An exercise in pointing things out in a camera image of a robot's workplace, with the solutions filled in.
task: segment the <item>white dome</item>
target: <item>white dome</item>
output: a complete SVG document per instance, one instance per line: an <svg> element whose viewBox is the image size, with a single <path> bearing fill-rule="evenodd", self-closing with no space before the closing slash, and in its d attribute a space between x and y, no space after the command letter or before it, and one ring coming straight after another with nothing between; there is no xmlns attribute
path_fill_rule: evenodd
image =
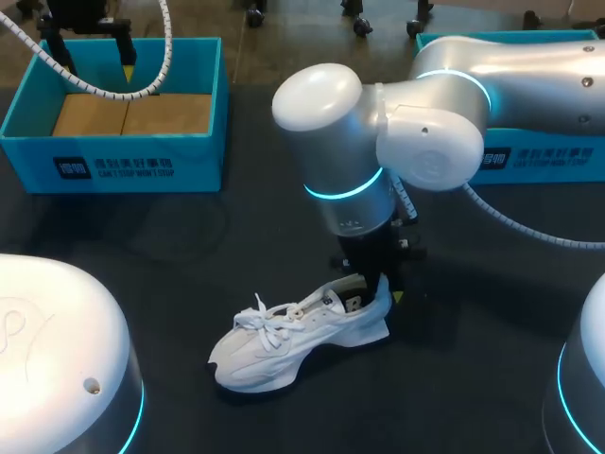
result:
<svg viewBox="0 0 605 454"><path fill-rule="evenodd" d="M273 97L275 122L288 131L312 131L346 115L361 96L357 74L347 66L310 66L286 80Z"/></svg>
<svg viewBox="0 0 605 454"><path fill-rule="evenodd" d="M0 453L75 440L112 402L129 355L124 315L94 277L0 254Z"/></svg>
<svg viewBox="0 0 605 454"><path fill-rule="evenodd" d="M605 275L596 281L586 297L580 334L588 362L605 386Z"/></svg>

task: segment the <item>shoe heel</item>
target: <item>shoe heel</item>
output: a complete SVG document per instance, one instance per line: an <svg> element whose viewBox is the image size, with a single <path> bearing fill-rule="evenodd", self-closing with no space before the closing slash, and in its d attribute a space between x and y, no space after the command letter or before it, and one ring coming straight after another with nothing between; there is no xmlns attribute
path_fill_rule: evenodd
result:
<svg viewBox="0 0 605 454"><path fill-rule="evenodd" d="M341 347L360 347L368 343L380 341L389 336L389 328L384 319L379 322L362 326L352 331L346 331L336 338L333 338L330 343Z"/></svg>

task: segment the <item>black stand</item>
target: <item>black stand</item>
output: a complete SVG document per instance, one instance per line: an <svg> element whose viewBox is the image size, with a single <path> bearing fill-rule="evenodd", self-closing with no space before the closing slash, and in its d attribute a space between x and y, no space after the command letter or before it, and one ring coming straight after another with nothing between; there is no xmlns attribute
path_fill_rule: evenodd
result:
<svg viewBox="0 0 605 454"><path fill-rule="evenodd" d="M416 19L413 21L408 21L406 25L407 35L409 35L412 40L416 39L416 35L418 35L418 33L422 33L424 31L424 28L431 19L430 11L433 9L433 7L434 5L432 3L428 3L428 0L418 0Z"/></svg>
<svg viewBox="0 0 605 454"><path fill-rule="evenodd" d="M365 38L373 32L370 21L361 17L363 0L342 0L340 5L342 6L342 15L354 19L353 32L355 35Z"/></svg>

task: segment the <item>screw hole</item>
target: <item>screw hole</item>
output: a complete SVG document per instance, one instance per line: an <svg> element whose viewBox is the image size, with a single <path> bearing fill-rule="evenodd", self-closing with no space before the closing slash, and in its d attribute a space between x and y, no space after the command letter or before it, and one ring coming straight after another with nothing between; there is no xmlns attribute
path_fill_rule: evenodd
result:
<svg viewBox="0 0 605 454"><path fill-rule="evenodd" d="M84 380L84 389L90 394L99 394L101 392L101 385L94 378L86 378Z"/></svg>

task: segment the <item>white cable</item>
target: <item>white cable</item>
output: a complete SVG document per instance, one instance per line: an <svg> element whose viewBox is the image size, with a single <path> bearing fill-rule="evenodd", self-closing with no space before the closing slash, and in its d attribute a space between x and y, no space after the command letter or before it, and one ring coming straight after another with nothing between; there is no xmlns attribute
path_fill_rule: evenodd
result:
<svg viewBox="0 0 605 454"><path fill-rule="evenodd" d="M534 229L530 229L529 227L527 227L523 224L520 224L519 222L516 222L516 221L512 220L511 218L503 215L498 210L496 210L495 208L490 206L486 201L481 199L479 197L479 195L474 191L474 189L467 183L462 188L464 189L464 192L466 192L469 196L471 196L471 199L473 199L473 201L477 205L479 205L479 207L482 210L488 212L494 218L498 219L500 222L504 223L511 229L516 230L517 232L521 232L522 234L531 236L536 239L540 239L547 243L555 244L557 246L563 246L564 248L592 249L592 250L605 249L605 242L574 241L572 239L559 238L559 237L556 237L553 235L538 232L537 230L534 230Z"/></svg>
<svg viewBox="0 0 605 454"><path fill-rule="evenodd" d="M132 101L134 99L139 99L141 97L146 97L153 94L160 85L164 83L166 75L168 74L168 69L170 68L170 63L172 60L172 25L170 23L170 13L168 11L168 5L165 0L158 0L160 3L160 9L162 10L162 16L164 18L164 35L165 35L165 46L164 46L164 62L162 63L162 67L160 68L160 73L158 76L143 90L139 90L134 93L114 93L108 92L106 90L101 90L100 88L94 87L93 85L86 83L84 80L81 80L71 74L69 71L64 69L60 64L58 64L53 58L43 51L41 47L39 47L36 43L33 42L31 38L27 36L27 34L20 29L14 22L12 22L9 17L0 11L0 23L7 26L10 31L12 31L17 38L23 41L27 47L29 47L35 54L38 55L48 66L50 66L57 74L59 74L62 78L67 80L68 82L73 83L78 88L85 90L91 95L97 95L100 97L106 97L109 99L116 99L120 101Z"/></svg>
<svg viewBox="0 0 605 454"><path fill-rule="evenodd" d="M395 192L399 196L399 200L404 205L407 217L409 218L409 220L414 220L418 217L418 213L416 212L416 207L414 206L414 203L412 203L411 198L409 197L406 192L406 189L404 188L404 184L401 183L401 179L391 170L389 170L389 178L391 184L393 185L393 188L395 189Z"/></svg>

